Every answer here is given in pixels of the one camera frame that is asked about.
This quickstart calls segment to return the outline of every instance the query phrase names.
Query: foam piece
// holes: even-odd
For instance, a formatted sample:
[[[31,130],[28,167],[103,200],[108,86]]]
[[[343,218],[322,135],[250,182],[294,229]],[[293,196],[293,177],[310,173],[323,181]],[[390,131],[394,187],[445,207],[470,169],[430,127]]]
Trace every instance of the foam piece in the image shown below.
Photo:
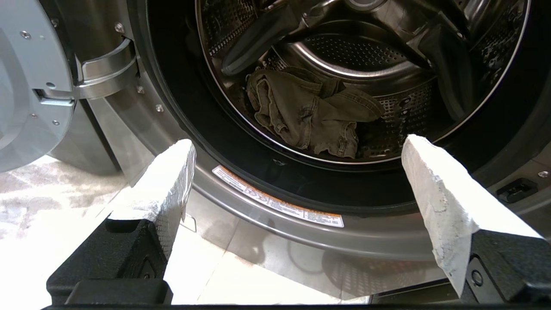
[[[427,139],[407,137],[402,165],[429,231],[436,263],[459,296],[463,292],[472,233],[486,229],[541,238],[473,180],[460,162]]]
[[[152,221],[169,259],[190,195],[195,157],[190,140],[178,141],[159,154],[138,183],[126,195],[114,199],[109,219]]]

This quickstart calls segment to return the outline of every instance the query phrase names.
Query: orange warning label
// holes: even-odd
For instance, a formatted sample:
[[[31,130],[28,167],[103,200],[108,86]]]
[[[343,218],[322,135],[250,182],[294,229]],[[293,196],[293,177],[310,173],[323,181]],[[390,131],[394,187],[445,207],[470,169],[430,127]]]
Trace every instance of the orange warning label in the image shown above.
[[[333,227],[344,227],[343,219],[341,215],[320,212],[315,210],[306,209],[299,207],[283,200],[277,199],[271,195],[264,193],[250,185],[247,182],[243,181],[237,175],[228,171],[222,166],[218,166],[212,170],[212,172],[220,178],[222,181],[228,183],[236,190],[242,192],[249,198],[252,198],[261,204],[268,206],[274,210],[278,210],[287,215],[291,215],[297,218],[302,218],[303,220],[328,225]]]

